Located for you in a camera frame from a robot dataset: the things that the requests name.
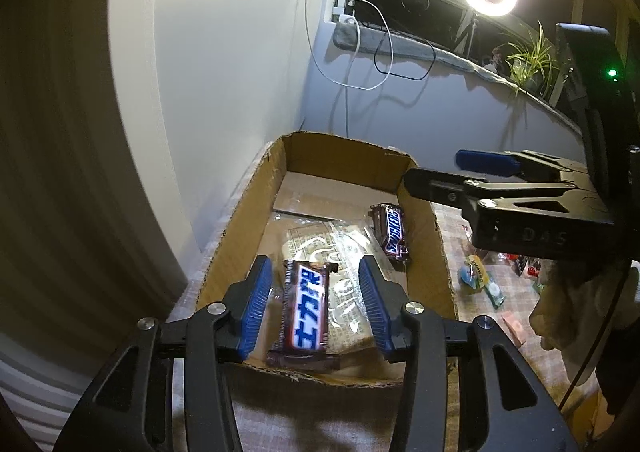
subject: white cable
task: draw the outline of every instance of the white cable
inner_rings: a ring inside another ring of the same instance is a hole
[[[353,89],[361,89],[363,91],[371,91],[372,89],[375,89],[376,87],[382,86],[386,82],[386,79],[389,78],[389,75],[391,75],[391,68],[393,67],[393,64],[394,64],[394,45],[393,45],[393,42],[391,40],[391,31],[389,30],[389,26],[386,24],[386,19],[382,15],[382,12],[380,11],[380,9],[377,6],[375,6],[373,3],[371,3],[370,1],[367,1],[367,0],[351,0],[349,2],[349,5],[353,6],[353,3],[355,3],[356,1],[360,1],[362,3],[366,3],[367,5],[371,5],[372,7],[374,7],[377,10],[377,12],[380,14],[380,18],[382,19],[382,22],[385,25],[386,32],[389,34],[389,52],[391,54],[391,61],[389,62],[389,71],[386,73],[386,75],[382,79],[382,81],[380,81],[378,84],[376,84],[375,86],[372,86],[372,87],[351,86],[350,84],[346,83],[346,78],[345,78],[345,82],[338,82],[337,80],[334,80],[331,77],[329,77],[324,71],[322,71],[322,69],[320,68],[320,65],[318,64],[318,61],[316,60],[316,55],[314,54],[314,48],[311,45],[311,36],[309,35],[309,21],[308,21],[307,12],[306,12],[307,0],[305,0],[306,42],[308,42],[308,44],[309,44],[309,50],[311,51],[311,58],[313,59],[314,64],[316,65],[316,68],[318,68],[318,71],[320,72],[320,74],[325,79],[330,80],[331,82],[333,82],[334,84],[337,84],[338,86],[344,86],[344,87],[353,88]],[[351,58],[350,65],[349,65],[348,70],[347,70],[347,77],[349,76],[349,71],[351,71],[351,64],[353,64],[353,60],[355,59],[355,55],[358,53],[358,51],[360,49],[360,25],[358,24],[357,21],[356,21],[356,32],[357,32],[357,35],[358,35],[358,43],[357,43],[357,46],[356,46],[356,51],[354,52],[353,57]]]
[[[360,25],[356,21],[356,35],[358,41],[356,41],[356,51],[351,55],[351,60],[349,61],[349,65],[347,66],[347,73],[344,76],[344,84],[345,86],[349,83],[349,74],[351,73],[351,66],[353,66],[353,61],[358,55],[360,51]],[[347,134],[347,138],[351,138],[349,136],[349,87],[344,88],[344,130]]]

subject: white wall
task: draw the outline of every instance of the white wall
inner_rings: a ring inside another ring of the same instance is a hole
[[[332,1],[324,4],[314,53],[322,70],[342,81],[351,55],[332,42],[334,24],[328,21]],[[378,60],[386,69],[388,57]],[[419,78],[427,67],[399,60],[393,71]],[[354,61],[349,83],[370,87],[382,78],[372,56],[362,54]],[[506,86],[439,63],[424,81],[390,76],[373,91],[350,89],[348,99],[352,138],[398,147],[421,166],[439,171],[456,170],[454,155],[459,149],[531,149],[584,161],[581,136],[555,112],[526,96],[515,98]],[[313,65],[304,102],[305,129],[346,134],[344,88],[326,80]]]
[[[260,147],[302,122],[304,32],[303,0],[110,0],[127,139],[187,275]]]
[[[154,0],[166,139],[202,250],[245,168],[302,122],[304,0]],[[312,40],[321,0],[308,0]]]

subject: cardboard box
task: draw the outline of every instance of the cardboard box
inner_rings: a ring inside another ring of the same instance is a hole
[[[411,262],[409,297],[447,318],[455,318],[449,272],[431,204],[409,196],[402,176],[415,162],[392,149],[320,133],[297,132],[278,139],[255,171],[226,227],[200,291],[197,308],[220,301],[231,283],[242,281],[256,255],[275,255],[284,226],[274,226],[274,209],[328,219],[357,219],[374,203],[404,209]],[[404,283],[404,275],[396,277]],[[278,313],[268,307],[263,326]],[[256,350],[244,363],[278,372],[264,363],[268,330],[260,329]],[[313,378],[339,385],[387,385],[402,381],[404,364],[387,364],[376,349],[358,352],[358,365]],[[287,374],[307,376],[293,371]]]

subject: plastic bag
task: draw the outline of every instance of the plastic bag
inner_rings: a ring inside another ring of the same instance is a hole
[[[329,283],[329,354],[375,346],[358,281],[358,266],[367,254],[376,258],[385,278],[391,280],[391,265],[364,220],[315,223],[287,232],[282,247],[284,259],[338,264]]]

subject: snack package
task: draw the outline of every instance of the snack package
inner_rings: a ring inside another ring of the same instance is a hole
[[[484,259],[489,252],[487,250],[477,249],[474,246],[472,241],[472,232],[469,226],[462,225],[462,229],[465,231],[466,241],[468,241],[468,245],[465,245],[465,255],[478,255],[481,259]]]
[[[505,254],[504,252],[487,252],[482,258],[482,263],[485,266],[513,266],[513,261],[510,259],[511,254]]]
[[[491,299],[491,302],[494,304],[496,309],[498,309],[504,302],[505,296],[502,293],[500,286],[498,286],[498,283],[496,283],[492,277],[489,278],[489,283],[484,288],[484,291],[486,291],[486,294],[489,296],[489,299]]]
[[[268,353],[271,366],[337,369],[337,357],[328,351],[329,276],[337,263],[285,261],[280,338]]]
[[[372,254],[386,279],[398,276],[365,223],[331,221],[291,229],[282,247],[285,259],[335,263],[329,276],[328,342],[330,355],[342,355],[375,347],[360,292],[358,267],[364,255]]]
[[[465,264],[458,271],[460,280],[475,290],[489,284],[490,276],[478,255],[465,257]]]
[[[518,349],[521,348],[527,342],[527,332],[522,326],[522,322],[516,318],[513,311],[505,311],[502,314],[502,320],[507,324],[509,332],[511,333],[511,340],[515,346]]]
[[[533,283],[533,289],[536,290],[538,295],[542,295],[542,290],[545,289],[545,285],[541,284],[539,281],[535,281]]]
[[[371,205],[369,216],[373,219],[373,231],[386,257],[398,263],[407,262],[409,250],[404,241],[402,208],[391,203]]]
[[[529,262],[529,258],[525,255],[519,255],[515,261],[513,261],[513,271],[520,277],[522,276],[522,272],[527,268],[527,263]]]
[[[537,281],[540,276],[540,259],[529,259],[527,268],[524,270],[523,276],[532,281]]]

